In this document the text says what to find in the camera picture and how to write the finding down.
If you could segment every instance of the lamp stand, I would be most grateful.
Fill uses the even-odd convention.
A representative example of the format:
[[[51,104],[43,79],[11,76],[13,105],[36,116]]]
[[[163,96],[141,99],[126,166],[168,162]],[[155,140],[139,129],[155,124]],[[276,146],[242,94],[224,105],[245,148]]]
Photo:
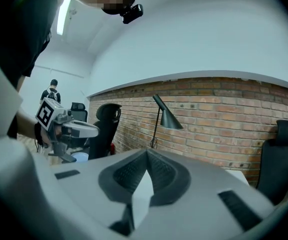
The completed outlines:
[[[156,130],[157,130],[159,112],[160,112],[160,108],[158,109],[157,120],[156,120],[155,131],[154,131],[154,137],[153,137],[152,141],[150,142],[150,147],[151,147],[152,149],[154,148],[154,143],[155,143],[155,140],[156,140],[155,135],[156,135]]]

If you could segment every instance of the dark vent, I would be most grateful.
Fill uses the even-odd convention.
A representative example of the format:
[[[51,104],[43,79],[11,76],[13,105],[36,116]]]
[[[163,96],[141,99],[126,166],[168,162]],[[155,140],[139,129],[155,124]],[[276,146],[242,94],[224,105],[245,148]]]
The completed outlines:
[[[244,231],[261,222],[261,219],[233,191],[225,191],[218,195]]]
[[[74,175],[77,175],[77,174],[80,174],[80,172],[77,171],[77,170],[68,170],[68,171],[56,173],[55,177],[58,180],[60,180],[60,179],[68,178],[68,177],[71,177],[71,176],[74,176]]]
[[[102,170],[99,186],[110,200],[131,204],[132,194],[146,170],[154,188],[150,206],[173,204],[190,185],[190,174],[184,166],[149,149],[140,150]]]

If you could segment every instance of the robotic arm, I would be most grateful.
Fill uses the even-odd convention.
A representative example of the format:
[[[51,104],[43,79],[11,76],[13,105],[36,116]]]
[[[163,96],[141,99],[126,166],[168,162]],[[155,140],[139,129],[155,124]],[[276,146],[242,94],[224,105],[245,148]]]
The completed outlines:
[[[74,120],[70,109],[63,108],[58,102],[44,98],[36,115],[37,121],[46,130],[53,144],[54,155],[67,162],[76,159],[66,154],[67,147],[73,138],[93,138],[99,134],[99,129],[89,123]],[[62,134],[56,135],[56,127],[61,127]]]

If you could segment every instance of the lamp shade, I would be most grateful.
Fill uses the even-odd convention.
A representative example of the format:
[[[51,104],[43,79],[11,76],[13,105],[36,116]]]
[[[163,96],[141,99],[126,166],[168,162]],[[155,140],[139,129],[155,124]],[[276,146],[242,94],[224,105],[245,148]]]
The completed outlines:
[[[155,94],[153,98],[158,104],[159,108],[163,111],[160,125],[166,128],[171,128],[171,129],[183,129],[183,126],[176,119],[176,117],[172,114],[172,112],[168,109],[165,103],[161,100],[160,96],[158,94]]]
[[[183,126],[176,119],[169,109],[165,109],[162,114],[160,125],[171,129],[183,129]]]

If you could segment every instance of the person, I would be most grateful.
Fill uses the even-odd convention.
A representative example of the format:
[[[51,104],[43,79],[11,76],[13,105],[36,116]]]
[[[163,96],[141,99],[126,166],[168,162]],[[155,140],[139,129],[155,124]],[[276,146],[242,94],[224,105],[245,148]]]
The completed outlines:
[[[61,103],[60,93],[56,90],[57,85],[58,85],[58,81],[56,79],[52,79],[52,81],[50,82],[49,88],[43,91],[39,104],[43,102],[44,98],[50,98],[50,99],[57,101],[59,104]]]
[[[19,90],[30,77],[39,54],[51,39],[51,26],[64,0],[0,0],[0,68]],[[135,0],[78,0],[106,11],[120,11]],[[16,114],[8,135],[17,133],[50,144],[46,132],[22,109]]]

